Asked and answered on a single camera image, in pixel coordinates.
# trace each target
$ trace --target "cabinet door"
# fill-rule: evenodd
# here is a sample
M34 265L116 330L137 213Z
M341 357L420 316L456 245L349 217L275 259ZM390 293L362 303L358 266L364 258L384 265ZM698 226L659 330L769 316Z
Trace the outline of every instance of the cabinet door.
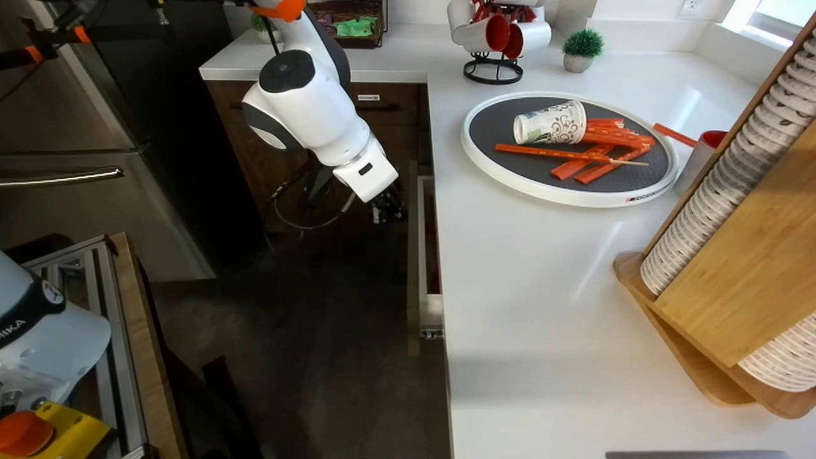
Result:
M408 176L408 161L431 164L423 83L352 83L349 91L361 116L381 136L401 176Z
M242 96L252 85L250 80L213 80L208 85L231 135L255 205L262 213L271 194L306 163L306 152L275 150L247 126L242 116Z
M352 191L339 181L304 201L302 187L311 182L306 182L310 172L304 170L306 164L316 170L316 158L306 150L275 150L247 126L242 96L252 85L250 80L213 80L208 85L271 235L321 228L329 222L335 232L369 224L369 209L352 199Z

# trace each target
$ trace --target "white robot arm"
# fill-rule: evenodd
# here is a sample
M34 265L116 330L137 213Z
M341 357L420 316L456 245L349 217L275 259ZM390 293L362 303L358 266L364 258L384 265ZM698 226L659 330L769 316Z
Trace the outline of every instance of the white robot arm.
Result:
M345 50L321 34L304 0L271 1L262 13L283 50L242 98L247 125L279 150L311 150L362 201L373 201L395 182L399 170L341 85L349 80Z

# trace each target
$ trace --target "cup lying on side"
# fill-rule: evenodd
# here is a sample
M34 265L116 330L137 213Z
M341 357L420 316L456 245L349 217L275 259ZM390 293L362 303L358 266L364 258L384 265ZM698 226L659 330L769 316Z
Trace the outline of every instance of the cup lying on side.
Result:
M512 119L515 143L581 143L586 110L579 98L554 105Z

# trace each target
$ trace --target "stainless steel appliance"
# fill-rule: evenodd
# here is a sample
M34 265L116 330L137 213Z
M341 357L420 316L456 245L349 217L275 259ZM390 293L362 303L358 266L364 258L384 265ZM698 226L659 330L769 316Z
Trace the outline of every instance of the stainless steel appliance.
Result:
M20 17L53 26L67 0L2 0L0 47ZM61 46L0 70L0 247L47 235L129 232L151 281L213 278L261 236L197 65L231 42L216 1L168 1L172 41ZM157 22L145 0L103 0L89 26Z

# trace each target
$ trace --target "kitchen counter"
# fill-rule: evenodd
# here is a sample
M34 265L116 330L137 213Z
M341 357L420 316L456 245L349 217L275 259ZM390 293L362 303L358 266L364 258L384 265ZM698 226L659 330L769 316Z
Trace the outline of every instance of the kitchen counter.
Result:
M247 32L202 77L252 78L271 52ZM783 419L706 400L614 281L613 259L650 242L674 191L626 209L561 205L497 182L460 145L468 112L496 94L579 94L696 136L726 130L753 83L693 52L609 52L566 74L554 47L526 55L519 83L475 83L463 77L468 52L435 26L394 26L384 47L349 61L355 80L429 83L456 459L816 455L816 416Z

